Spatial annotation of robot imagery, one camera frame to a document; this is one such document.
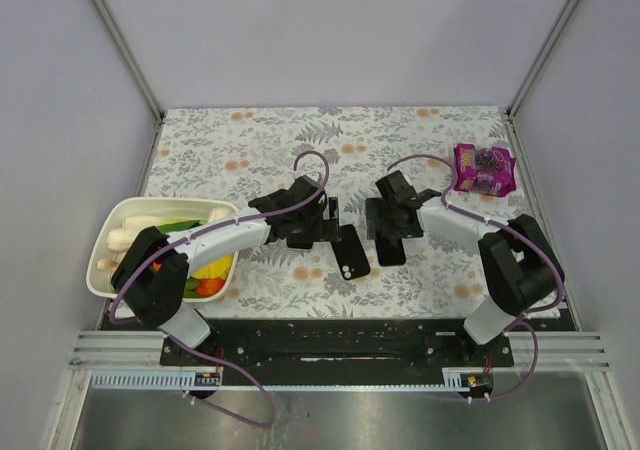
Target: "orange tomato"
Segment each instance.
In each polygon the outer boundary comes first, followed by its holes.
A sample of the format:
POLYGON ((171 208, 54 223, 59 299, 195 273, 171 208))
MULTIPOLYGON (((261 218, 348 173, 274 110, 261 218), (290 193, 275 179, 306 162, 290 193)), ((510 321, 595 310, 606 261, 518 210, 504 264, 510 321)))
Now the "orange tomato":
POLYGON ((196 288, 196 293, 201 297, 211 297, 222 290, 225 283, 224 278, 203 278, 196 288))

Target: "table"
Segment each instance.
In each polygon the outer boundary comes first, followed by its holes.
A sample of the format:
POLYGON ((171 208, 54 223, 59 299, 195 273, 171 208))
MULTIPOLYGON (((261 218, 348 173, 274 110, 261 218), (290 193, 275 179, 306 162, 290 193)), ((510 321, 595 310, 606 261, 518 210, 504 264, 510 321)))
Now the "table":
MULTIPOLYGON (((427 235, 405 241, 406 265, 382 268, 366 240, 364 215, 364 201, 377 196, 375 181, 388 164, 417 152, 447 156, 459 142, 508 147, 498 108, 173 109, 145 195, 228 200, 241 208, 302 173, 321 171, 313 156, 299 172, 292 169, 300 152, 318 150, 331 163, 327 194, 339 198, 341 224, 355 225, 371 274, 343 280, 328 243, 301 251, 277 242, 241 252, 225 297, 196 308, 207 318, 466 317, 487 293, 479 256, 427 235)), ((442 189, 451 178, 434 161, 400 168, 417 191, 442 189)), ((454 192, 451 200, 511 218, 528 212, 519 173, 516 181, 518 190, 502 199, 454 192)))

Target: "white bowl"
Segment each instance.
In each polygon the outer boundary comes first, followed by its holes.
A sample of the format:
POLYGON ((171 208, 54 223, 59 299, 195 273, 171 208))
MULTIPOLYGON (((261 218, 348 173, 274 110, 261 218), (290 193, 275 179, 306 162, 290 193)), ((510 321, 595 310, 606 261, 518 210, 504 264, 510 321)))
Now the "white bowl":
MULTIPOLYGON (((219 200, 202 200, 197 198, 151 198, 135 197, 123 200, 111 210, 107 220, 100 230, 98 239, 93 246, 89 267, 87 268, 87 287, 94 295, 105 298, 116 298, 116 293, 111 286, 111 272, 99 270, 96 262, 103 258, 113 260, 116 253, 107 247, 107 235, 114 228, 122 228, 122 222, 129 217, 136 215, 154 215, 161 217, 184 218, 185 220, 204 220, 209 218, 209 214, 216 208, 231 210, 231 213, 238 211, 238 208, 229 202, 219 200)), ((236 268, 238 252, 233 255, 233 262, 229 276, 224 287, 211 297, 185 298, 188 303, 204 303, 218 300, 227 291, 233 271, 236 268)))

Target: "white panel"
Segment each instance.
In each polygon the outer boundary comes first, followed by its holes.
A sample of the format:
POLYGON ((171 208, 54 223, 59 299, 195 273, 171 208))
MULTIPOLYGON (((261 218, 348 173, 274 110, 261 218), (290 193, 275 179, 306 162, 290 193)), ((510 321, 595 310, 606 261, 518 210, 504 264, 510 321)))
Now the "white panel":
POLYGON ((640 0, 584 0, 517 122, 575 290, 638 432, 640 0))
POLYGON ((152 121, 87 0, 0 0, 0 446, 36 449, 78 331, 102 220, 152 121))
POLYGON ((495 104, 565 0, 107 0, 165 108, 495 104))

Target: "plastic bag of berries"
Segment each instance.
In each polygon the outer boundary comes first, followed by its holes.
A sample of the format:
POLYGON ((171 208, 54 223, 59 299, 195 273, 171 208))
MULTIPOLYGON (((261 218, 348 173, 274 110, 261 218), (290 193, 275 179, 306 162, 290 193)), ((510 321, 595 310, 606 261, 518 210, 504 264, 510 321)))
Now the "plastic bag of berries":
POLYGON ((516 189, 516 159, 506 148, 459 143, 453 153, 458 172, 455 190, 504 197, 516 189))

